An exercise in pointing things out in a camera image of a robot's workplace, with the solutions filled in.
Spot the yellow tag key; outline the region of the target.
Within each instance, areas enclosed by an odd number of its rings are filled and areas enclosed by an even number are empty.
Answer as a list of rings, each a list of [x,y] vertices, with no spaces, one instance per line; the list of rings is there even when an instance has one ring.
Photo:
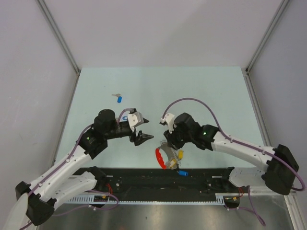
[[[183,157],[184,157],[184,151],[183,151],[183,150],[179,150],[179,151],[178,151],[178,159],[179,159],[179,160],[182,160]]]
[[[165,165],[167,169],[176,169],[178,167],[176,159],[169,160]]]

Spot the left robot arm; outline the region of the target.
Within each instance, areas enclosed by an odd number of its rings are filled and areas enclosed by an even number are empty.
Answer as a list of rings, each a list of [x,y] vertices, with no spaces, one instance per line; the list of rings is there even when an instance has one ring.
[[[106,186],[105,175],[96,166],[80,175],[78,180],[69,181],[78,169],[93,160],[108,147],[108,140],[128,137],[135,146],[153,139],[152,135],[137,131],[136,128],[149,120],[135,108],[124,109],[128,112],[126,121],[121,121],[111,109],[101,110],[79,135],[72,150],[58,163],[30,183],[21,181],[15,188],[16,198],[27,196],[23,209],[29,223],[39,226],[45,223],[62,205],[64,199],[70,199],[80,193],[95,190],[102,191]]]

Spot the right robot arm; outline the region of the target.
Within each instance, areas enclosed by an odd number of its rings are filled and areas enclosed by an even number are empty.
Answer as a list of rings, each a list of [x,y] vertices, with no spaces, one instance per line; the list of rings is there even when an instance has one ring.
[[[217,151],[244,160],[264,172],[261,176],[272,191],[288,195],[293,189],[295,174],[299,166],[291,151],[284,145],[278,147],[256,146],[226,135],[212,125],[201,126],[191,115],[166,114],[160,124],[167,127],[164,136],[169,147],[178,150],[192,143],[201,150]]]

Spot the red handled keyring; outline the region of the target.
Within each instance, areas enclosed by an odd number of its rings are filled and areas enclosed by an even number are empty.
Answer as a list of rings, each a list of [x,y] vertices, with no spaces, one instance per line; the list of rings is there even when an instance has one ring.
[[[166,141],[160,142],[160,145],[155,149],[155,156],[159,166],[164,170],[178,170],[180,167],[181,162],[178,159],[177,151],[169,147]],[[172,159],[177,160],[178,167],[176,169],[167,169],[165,163]]]

